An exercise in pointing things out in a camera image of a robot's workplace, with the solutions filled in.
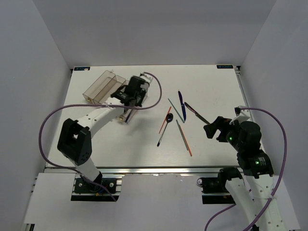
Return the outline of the black spoon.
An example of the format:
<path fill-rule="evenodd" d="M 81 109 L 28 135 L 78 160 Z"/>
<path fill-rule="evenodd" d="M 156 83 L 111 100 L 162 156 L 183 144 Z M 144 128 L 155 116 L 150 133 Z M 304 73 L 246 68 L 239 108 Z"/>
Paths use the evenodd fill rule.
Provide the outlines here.
<path fill-rule="evenodd" d="M 161 137 L 160 137 L 160 139 L 159 139 L 159 141 L 158 141 L 158 143 L 157 143 L 157 147 L 160 146 L 161 141 L 162 141 L 163 136 L 164 136 L 164 133 L 165 133 L 165 131 L 166 131 L 166 128 L 167 128 L 168 124 L 173 120 L 173 117 L 174 117 L 174 116 L 173 116 L 172 113 L 168 113 L 168 114 L 166 115 L 166 125 L 165 125 L 164 130 L 163 130 L 163 132 L 162 132 L 162 134 L 161 134 Z"/>

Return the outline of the rainbow iridescent spoon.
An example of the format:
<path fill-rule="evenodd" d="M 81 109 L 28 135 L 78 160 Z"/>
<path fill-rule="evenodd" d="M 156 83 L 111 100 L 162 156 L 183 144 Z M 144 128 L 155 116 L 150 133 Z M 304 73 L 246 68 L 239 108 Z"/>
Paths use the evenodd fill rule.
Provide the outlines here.
<path fill-rule="evenodd" d="M 133 114 L 133 110 L 131 110 L 131 109 L 126 112 L 126 119 L 125 119 L 126 123 L 128 123 L 130 121 L 132 114 Z"/>

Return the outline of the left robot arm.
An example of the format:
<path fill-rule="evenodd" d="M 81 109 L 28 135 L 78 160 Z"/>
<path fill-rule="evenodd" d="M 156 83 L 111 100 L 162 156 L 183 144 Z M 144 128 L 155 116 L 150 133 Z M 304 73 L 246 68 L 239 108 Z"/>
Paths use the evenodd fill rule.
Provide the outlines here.
<path fill-rule="evenodd" d="M 132 76 L 127 85 L 119 87 L 105 101 L 105 107 L 98 107 L 87 115 L 64 121 L 57 149 L 68 158 L 77 171 L 86 177 L 85 186 L 97 192 L 102 186 L 102 174 L 91 159 L 92 137 L 107 123 L 125 114 L 128 107 L 142 107 L 152 78 L 140 74 Z"/>

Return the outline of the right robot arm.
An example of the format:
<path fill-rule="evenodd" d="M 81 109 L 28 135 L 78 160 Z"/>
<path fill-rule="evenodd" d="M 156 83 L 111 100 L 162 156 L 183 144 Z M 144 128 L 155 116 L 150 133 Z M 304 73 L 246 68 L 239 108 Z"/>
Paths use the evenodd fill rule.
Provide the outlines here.
<path fill-rule="evenodd" d="M 274 181 L 270 158 L 261 149 L 259 125 L 246 116 L 218 116 L 204 130 L 209 139 L 220 132 L 217 141 L 227 142 L 236 150 L 239 167 L 222 168 L 215 178 L 200 178 L 203 193 L 229 193 L 245 214 L 247 231 L 285 231 L 274 196 L 279 182 Z"/>

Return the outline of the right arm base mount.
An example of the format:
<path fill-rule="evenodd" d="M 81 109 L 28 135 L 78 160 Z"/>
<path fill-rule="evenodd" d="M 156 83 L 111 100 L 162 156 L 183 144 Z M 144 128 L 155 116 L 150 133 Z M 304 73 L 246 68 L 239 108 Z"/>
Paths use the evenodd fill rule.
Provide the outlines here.
<path fill-rule="evenodd" d="M 231 205 L 235 201 L 231 194 L 219 184 L 218 178 L 199 178 L 197 185 L 202 188 L 204 205 Z"/>

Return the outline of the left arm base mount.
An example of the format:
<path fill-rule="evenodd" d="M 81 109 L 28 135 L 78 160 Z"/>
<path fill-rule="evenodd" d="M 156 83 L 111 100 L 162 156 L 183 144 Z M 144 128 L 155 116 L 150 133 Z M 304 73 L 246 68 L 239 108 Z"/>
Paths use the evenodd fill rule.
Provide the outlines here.
<path fill-rule="evenodd" d="M 103 175 L 101 186 L 86 182 L 76 176 L 71 193 L 73 202 L 116 202 L 120 196 L 123 175 Z"/>

